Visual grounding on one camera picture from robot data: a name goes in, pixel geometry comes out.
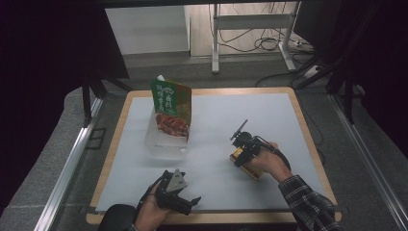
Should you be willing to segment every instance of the white wall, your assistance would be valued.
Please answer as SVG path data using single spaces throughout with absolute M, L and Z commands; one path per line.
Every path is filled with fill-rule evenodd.
M 122 55 L 189 50 L 184 6 L 107 9 Z

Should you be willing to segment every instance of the green food package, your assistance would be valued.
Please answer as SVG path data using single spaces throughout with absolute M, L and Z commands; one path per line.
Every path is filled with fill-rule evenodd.
M 191 88 L 159 76 L 150 83 L 157 128 L 174 137 L 189 138 Z

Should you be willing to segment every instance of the hand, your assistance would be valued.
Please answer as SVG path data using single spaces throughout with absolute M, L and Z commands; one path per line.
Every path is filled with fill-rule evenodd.
M 158 228 L 163 221 L 165 221 L 169 209 L 159 208 L 157 205 L 156 197 L 154 193 L 158 187 L 159 183 L 153 187 L 149 196 L 143 202 L 141 209 L 139 211 L 138 217 L 135 221 L 135 226 L 140 231 L 153 231 Z
M 275 142 L 269 142 L 269 144 L 278 148 Z M 261 147 L 258 156 L 253 158 L 250 164 L 269 173 L 279 183 L 293 176 L 282 159 L 265 147 Z

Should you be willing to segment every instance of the metal frame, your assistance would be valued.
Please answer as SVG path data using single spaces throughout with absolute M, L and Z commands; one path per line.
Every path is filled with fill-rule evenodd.
M 100 98 L 96 98 L 93 102 L 89 126 L 81 129 L 78 138 L 75 141 L 71 152 L 69 153 L 68 159 L 65 162 L 63 171 L 61 172 L 54 190 L 51 192 L 51 195 L 47 203 L 45 204 L 45 208 L 42 211 L 42 214 L 39 217 L 38 223 L 34 230 L 49 230 L 49 228 L 51 227 L 52 222 L 54 221 L 54 218 L 60 208 L 60 204 L 63 200 L 66 189 L 68 188 L 69 182 L 71 181 L 75 169 L 78 166 L 79 161 L 81 160 L 82 154 L 84 153 L 89 135 L 95 124 L 95 118 L 97 117 L 102 104 L 103 99 Z
M 288 52 L 288 43 L 296 20 L 300 2 L 296 2 L 291 13 L 281 14 L 248 14 L 248 15 L 219 15 L 218 6 L 214 4 L 213 15 L 213 73 L 219 73 L 218 30 L 286 28 L 287 33 L 278 46 L 290 72 L 296 71 Z
M 386 205 L 388 206 L 388 209 L 399 227 L 399 230 L 408 230 L 408 217 L 403 205 L 396 196 L 393 188 L 388 184 L 387 179 L 381 172 L 377 163 L 372 158 L 371 153 L 361 138 L 357 128 L 345 117 L 342 109 L 342 103 L 337 97 L 331 94 L 329 94 L 329 99 L 332 101 L 340 121 L 356 147 L 357 152 L 366 166 L 375 187 L 378 189 Z

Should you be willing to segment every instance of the person's left hand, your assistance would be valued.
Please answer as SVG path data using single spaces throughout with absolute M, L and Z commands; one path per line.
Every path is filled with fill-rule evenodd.
M 135 227 L 139 231 L 153 231 L 165 221 L 169 209 L 159 208 L 154 193 L 160 183 L 153 187 L 152 191 L 146 197 L 135 221 Z

